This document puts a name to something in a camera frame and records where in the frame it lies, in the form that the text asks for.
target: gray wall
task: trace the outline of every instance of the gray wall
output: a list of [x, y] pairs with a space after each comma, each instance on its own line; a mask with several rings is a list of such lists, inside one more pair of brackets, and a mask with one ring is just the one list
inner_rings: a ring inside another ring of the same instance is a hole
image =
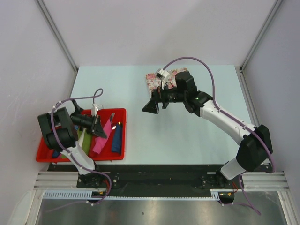
[[259, 121], [271, 132], [300, 209], [300, 1], [286, 0], [245, 70]]
[[238, 66], [274, 2], [45, 0], [78, 66], [160, 65], [186, 55]]
[[0, 224], [31, 190], [39, 169], [37, 116], [70, 93], [75, 78], [35, 1], [0, 7]]

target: light blue table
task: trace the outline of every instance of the light blue table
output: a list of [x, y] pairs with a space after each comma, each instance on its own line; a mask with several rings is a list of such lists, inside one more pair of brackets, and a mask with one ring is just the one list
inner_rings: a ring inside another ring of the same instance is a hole
[[[163, 65], [80, 67], [72, 97], [92, 96], [96, 89], [104, 93], [96, 103], [104, 108], [125, 108], [127, 130], [125, 157], [103, 164], [223, 164], [236, 156], [238, 145], [214, 124], [190, 114], [182, 103], [170, 103], [158, 115], [142, 112], [150, 95], [145, 75]], [[211, 93], [211, 80], [203, 66], [186, 67], [198, 90]], [[246, 103], [234, 66], [210, 66], [216, 83], [216, 99], [225, 109], [250, 122]], [[89, 109], [92, 100], [78, 100]]]

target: cloth item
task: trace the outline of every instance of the cloth item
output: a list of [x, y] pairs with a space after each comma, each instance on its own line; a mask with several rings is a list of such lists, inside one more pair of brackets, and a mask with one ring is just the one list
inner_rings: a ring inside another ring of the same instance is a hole
[[112, 152], [117, 152], [119, 154], [122, 153], [122, 128], [123, 125], [121, 123], [117, 123], [116, 125], [116, 132], [113, 136], [112, 141]]
[[52, 154], [52, 158], [57, 158], [58, 156], [60, 156], [60, 152], [54, 150]]
[[[176, 81], [175, 81], [175, 75], [178, 74], [179, 72], [185, 72], [187, 71], [187, 68], [181, 68], [181, 69], [174, 69], [174, 70], [169, 70], [168, 72], [171, 74], [168, 82], [173, 84], [174, 87], [176, 87]], [[147, 86], [149, 89], [149, 93], [151, 95], [152, 91], [156, 88], [158, 88], [161, 84], [161, 80], [155, 76], [155, 74], [147, 74], [146, 75], [146, 82]], [[171, 84], [167, 84], [169, 89], [173, 88]]]
[[97, 154], [100, 154], [100, 152], [102, 151], [102, 149], [104, 148], [108, 138], [109, 138], [109, 135], [111, 134], [112, 132], [112, 125], [111, 125], [111, 121], [108, 119], [107, 122], [105, 123], [104, 125], [104, 128], [103, 128], [107, 138], [103, 138], [103, 137], [97, 137], [95, 139], [95, 146], [93, 147], [93, 152], [97, 153]]
[[[83, 133], [83, 130], [80, 130], [80, 129], [77, 130], [78, 137], [81, 137], [82, 133]], [[87, 132], [84, 132], [84, 139], [83, 139], [81, 148], [87, 155], [89, 155], [90, 145], [92, 143], [92, 137], [93, 137], [93, 135], [88, 134]], [[60, 158], [67, 158], [67, 157], [61, 154]]]

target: table surface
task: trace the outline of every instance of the table surface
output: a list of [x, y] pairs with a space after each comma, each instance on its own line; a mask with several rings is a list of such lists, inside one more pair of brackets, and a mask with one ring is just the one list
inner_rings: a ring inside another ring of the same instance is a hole
[[[254, 206], [262, 213], [240, 205], [221, 207], [217, 201], [176, 200], [105, 200], [88, 207], [73, 204], [53, 212], [45, 212], [75, 200], [43, 199], [36, 225], [286, 225], [277, 192], [247, 193]], [[241, 192], [235, 202], [247, 203]]]
[[[236, 156], [238, 145], [221, 129], [190, 114], [182, 103], [170, 103], [158, 115], [142, 112], [150, 99], [145, 75], [163, 65], [80, 67], [72, 97], [104, 93], [95, 100], [104, 108], [125, 108], [127, 130], [123, 160], [102, 164], [224, 164]], [[188, 68], [198, 90], [212, 95], [211, 79], [203, 66], [173, 65], [168, 69]], [[210, 66], [216, 85], [216, 100], [225, 109], [250, 123], [240, 83], [232, 65]], [[78, 100], [91, 108], [92, 100]]]

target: purple cable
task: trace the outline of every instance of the purple cable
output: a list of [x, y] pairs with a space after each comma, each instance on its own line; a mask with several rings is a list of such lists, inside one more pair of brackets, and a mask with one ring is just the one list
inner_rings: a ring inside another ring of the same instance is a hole
[[[89, 97], [71, 97], [71, 98], [67, 98], [67, 99], [65, 99], [65, 100], [63, 100], [63, 101], [58, 102], [58, 103], [56, 104], [56, 106], [54, 106], [53, 109], [51, 110], [51, 126], [52, 126], [52, 130], [53, 130], [53, 134], [54, 134], [54, 136], [55, 136], [55, 139], [56, 139], [58, 145], [59, 145], [63, 150], [65, 150], [67, 153], [71, 153], [71, 151], [69, 151], [68, 149], [66, 149], [66, 148], [62, 145], [62, 143], [60, 142], [60, 140], [59, 140], [59, 138], [58, 138], [58, 135], [57, 135], [57, 132], [56, 132], [56, 129], [55, 129], [55, 124], [54, 124], [54, 111], [55, 111], [55, 110], [57, 109], [57, 107], [59, 107], [61, 104], [65, 103], [65, 102], [67, 102], [67, 101], [71, 101], [71, 100], [78, 100], [78, 99], [88, 99], [88, 98], [92, 98], [92, 99], [93, 99], [93, 102], [95, 102], [94, 99], [97, 98], [97, 97], [100, 97], [102, 94], [103, 94], [103, 89], [102, 89], [102, 88], [99, 88], [99, 89], [96, 90], [96, 92], [95, 92], [95, 94], [94, 94], [93, 96], [89, 96]], [[108, 181], [109, 181], [109, 188], [108, 188], [106, 194], [105, 194], [99, 201], [93, 203], [93, 205], [98, 205], [98, 204], [100, 204], [100, 203], [108, 196], [109, 192], [111, 191], [111, 189], [112, 189], [112, 180], [110, 179], [110, 177], [109, 177], [107, 174], [105, 174], [105, 173], [103, 173], [103, 172], [98, 172], [98, 171], [90, 170], [90, 169], [85, 168], [84, 166], [80, 165], [80, 164], [77, 162], [77, 160], [73, 157], [72, 154], [71, 154], [71, 158], [74, 160], [74, 162], [75, 162], [79, 167], [82, 167], [82, 169], [84, 169], [84, 170], [86, 170], [86, 171], [89, 171], [89, 172], [91, 172], [91, 173], [97, 173], [97, 174], [100, 174], [100, 175], [102, 175], [102, 176], [105, 176], [105, 177], [108, 179]], [[58, 210], [58, 209], [67, 207], [67, 206], [69, 206], [69, 205], [76, 204], [76, 203], [86, 203], [86, 201], [71, 202], [71, 203], [68, 203], [68, 204], [66, 204], [66, 205], [59, 206], [59, 207], [57, 207], [57, 208], [55, 208], [55, 209], [47, 210], [46, 212], [52, 212], [52, 211], [55, 211], [55, 210]]]
[[[247, 127], [245, 124], [243, 124], [242, 122], [240, 122], [237, 118], [233, 117], [232, 115], [230, 115], [229, 113], [225, 112], [224, 110], [220, 109], [220, 107], [218, 106], [217, 102], [216, 102], [216, 96], [215, 96], [215, 80], [214, 80], [214, 77], [212, 75], [212, 72], [210, 70], [210, 68], [200, 59], [197, 59], [195, 57], [189, 57], [189, 56], [186, 56], [186, 57], [180, 57], [180, 58], [177, 58], [171, 62], [169, 62], [164, 68], [163, 70], [167, 69], [167, 67], [171, 64], [173, 64], [174, 62], [177, 62], [179, 60], [186, 60], [186, 59], [189, 59], [189, 60], [196, 60], [198, 62], [200, 62], [202, 65], [205, 66], [205, 68], [208, 70], [209, 74], [210, 74], [210, 77], [211, 77], [211, 82], [212, 82], [212, 100], [213, 100], [213, 103], [215, 105], [215, 107], [218, 109], [218, 111], [220, 111], [221, 113], [223, 113], [225, 116], [229, 117], [230, 119], [232, 119], [233, 121], [235, 121], [236, 123], [238, 123], [241, 127], [243, 127], [244, 129], [246, 129], [247, 131], [249, 131], [251, 134], [254, 135], [254, 137], [262, 144], [263, 148], [265, 149], [268, 157], [269, 157], [269, 160], [270, 160], [270, 164], [271, 164], [271, 167], [272, 167], [272, 171], [270, 173], [274, 173], [275, 172], [275, 163], [274, 163], [274, 159], [273, 159], [273, 156], [271, 155], [268, 147], [266, 146], [266, 144], [263, 142], [263, 140], [253, 131], [251, 130], [249, 127]], [[251, 203], [251, 201], [249, 200], [248, 196], [246, 195], [246, 192], [243, 188], [243, 186], [241, 185], [241, 174], [239, 176], [239, 183], [240, 183], [240, 188], [245, 196], [245, 198], [247, 199], [247, 201], [249, 202], [250, 205], [247, 205], [247, 204], [244, 204], [244, 203], [240, 203], [240, 202], [237, 202], [237, 203], [234, 203], [236, 205], [244, 205], [244, 206], [248, 206], [250, 208], [252, 208], [258, 215], [261, 215], [260, 211], [258, 211], [254, 205]]]
[[242, 192], [243, 192], [245, 198], [247, 199], [249, 205], [248, 205], [248, 204], [245, 204], [245, 203], [242, 203], [242, 202], [233, 202], [233, 203], [227, 203], [227, 204], [224, 204], [224, 203], [222, 203], [221, 201], [219, 201], [219, 203], [221, 203], [222, 206], [231, 206], [231, 205], [242, 205], [242, 206], [246, 206], [246, 207], [249, 207], [249, 208], [253, 209], [259, 216], [261, 216], [261, 215], [262, 215], [261, 212], [260, 212], [258, 209], [255, 208], [255, 206], [254, 206], [254, 205], [252, 204], [252, 202], [250, 201], [249, 197], [246, 195], [246, 192], [245, 192], [245, 190], [244, 190], [244, 188], [243, 188], [243, 186], [242, 186], [242, 180], [241, 180], [241, 177], [242, 177], [242, 175], [239, 175], [239, 184], [240, 184], [241, 190], [242, 190]]

